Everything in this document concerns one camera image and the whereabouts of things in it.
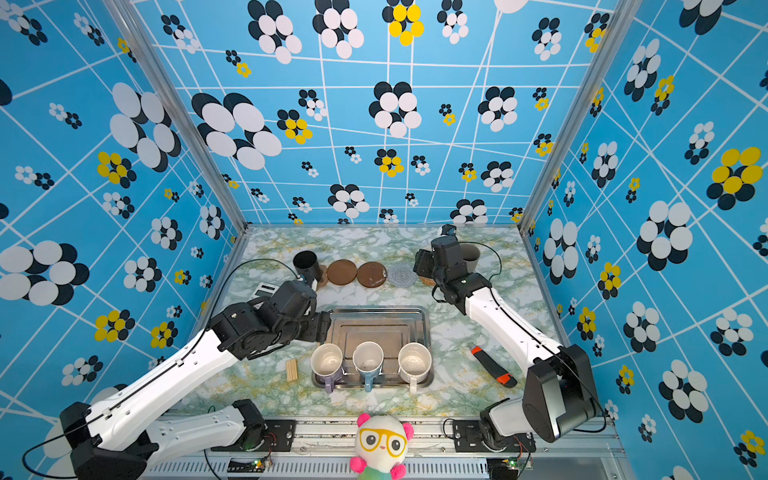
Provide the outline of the purple mug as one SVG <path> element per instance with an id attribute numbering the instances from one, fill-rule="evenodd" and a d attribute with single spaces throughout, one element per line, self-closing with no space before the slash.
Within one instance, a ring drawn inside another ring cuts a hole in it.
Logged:
<path id="1" fill-rule="evenodd" d="M 343 351 L 333 343 L 318 346 L 311 356 L 312 372 L 327 394 L 335 390 L 344 376 L 343 360 Z"/>

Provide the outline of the stainless steel cup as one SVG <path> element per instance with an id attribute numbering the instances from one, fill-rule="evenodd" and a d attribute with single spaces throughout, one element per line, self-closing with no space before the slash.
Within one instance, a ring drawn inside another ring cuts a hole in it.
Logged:
<path id="1" fill-rule="evenodd" d="M 462 242 L 460 244 L 462 259 L 466 263 L 469 273 L 476 271 L 479 259 L 481 257 L 480 249 L 473 243 Z"/>

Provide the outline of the paw shaped wooden coaster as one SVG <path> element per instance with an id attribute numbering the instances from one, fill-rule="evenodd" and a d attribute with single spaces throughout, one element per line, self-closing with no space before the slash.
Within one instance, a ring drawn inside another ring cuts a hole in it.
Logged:
<path id="1" fill-rule="evenodd" d="M 317 281 L 317 285 L 316 285 L 317 289 L 324 288 L 329 283 L 328 276 L 327 276 L 327 267 L 325 265 L 320 265 L 319 269 L 320 269 L 321 275 L 319 280 Z"/>

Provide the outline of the scratched round wooden coaster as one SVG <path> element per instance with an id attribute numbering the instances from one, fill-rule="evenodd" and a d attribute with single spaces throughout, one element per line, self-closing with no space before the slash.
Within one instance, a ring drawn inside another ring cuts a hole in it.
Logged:
<path id="1" fill-rule="evenodd" d="M 387 269 L 380 262 L 366 262 L 357 269 L 356 279 L 365 288 L 381 287 L 387 278 Z"/>

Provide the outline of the dark round wooden coaster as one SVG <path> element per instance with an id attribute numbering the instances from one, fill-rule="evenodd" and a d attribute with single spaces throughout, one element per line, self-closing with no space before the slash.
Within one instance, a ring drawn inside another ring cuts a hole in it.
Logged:
<path id="1" fill-rule="evenodd" d="M 352 283 L 357 277 L 358 267 L 354 262 L 347 259 L 340 259 L 332 262 L 326 275 L 329 283 L 338 286 L 344 286 Z"/>

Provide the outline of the black mug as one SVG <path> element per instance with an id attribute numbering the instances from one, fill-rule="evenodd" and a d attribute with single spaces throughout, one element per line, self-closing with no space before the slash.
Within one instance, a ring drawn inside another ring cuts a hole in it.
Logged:
<path id="1" fill-rule="evenodd" d="M 316 253 L 310 250 L 300 251 L 293 257 L 292 263 L 299 277 L 308 286 L 316 289 L 323 277 Z"/>

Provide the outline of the grey blue crochet coaster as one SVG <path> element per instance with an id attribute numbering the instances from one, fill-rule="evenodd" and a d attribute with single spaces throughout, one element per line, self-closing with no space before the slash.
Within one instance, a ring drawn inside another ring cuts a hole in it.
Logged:
<path id="1" fill-rule="evenodd" d="M 408 288 L 418 279 L 412 266 L 407 263 L 396 263 L 387 267 L 388 281 L 396 288 Z"/>

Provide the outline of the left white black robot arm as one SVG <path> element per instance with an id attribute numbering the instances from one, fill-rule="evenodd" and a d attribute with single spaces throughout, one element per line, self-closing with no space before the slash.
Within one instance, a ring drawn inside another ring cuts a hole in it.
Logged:
<path id="1" fill-rule="evenodd" d="M 186 346 L 134 383 L 60 415 L 78 479 L 138 479 L 156 464 L 213 447 L 261 444 L 265 420 L 247 399 L 204 415 L 168 419 L 166 412 L 196 387 L 242 360 L 268 355 L 292 341 L 326 339 L 331 315 L 316 308 L 301 280 L 271 296 L 234 303 Z"/>

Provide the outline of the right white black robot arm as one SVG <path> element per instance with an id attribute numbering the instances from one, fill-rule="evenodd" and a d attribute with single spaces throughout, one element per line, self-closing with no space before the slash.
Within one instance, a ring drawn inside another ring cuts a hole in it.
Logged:
<path id="1" fill-rule="evenodd" d="M 512 437 L 527 433 L 553 443 L 571 431 L 583 433 L 583 424 L 604 416 L 587 353 L 545 335 L 506 304 L 489 279 L 471 272 L 454 225 L 443 225 L 430 248 L 417 251 L 413 271 L 434 280 L 441 301 L 489 332 L 526 374 L 522 398 L 504 399 L 480 413 L 490 449 L 503 450 Z"/>

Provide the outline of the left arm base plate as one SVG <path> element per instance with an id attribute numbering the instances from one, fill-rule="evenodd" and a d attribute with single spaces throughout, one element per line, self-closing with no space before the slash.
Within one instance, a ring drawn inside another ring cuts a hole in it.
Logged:
<path id="1" fill-rule="evenodd" d="M 241 451 L 285 453 L 292 449 L 297 421 L 293 419 L 267 419 L 246 428 L 235 445 Z"/>

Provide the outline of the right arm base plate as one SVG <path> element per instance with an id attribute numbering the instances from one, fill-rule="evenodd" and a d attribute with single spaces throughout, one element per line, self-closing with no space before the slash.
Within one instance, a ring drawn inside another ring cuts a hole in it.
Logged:
<path id="1" fill-rule="evenodd" d="M 458 453 L 527 454 L 537 450 L 532 435 L 502 436 L 481 420 L 451 420 L 446 434 Z"/>

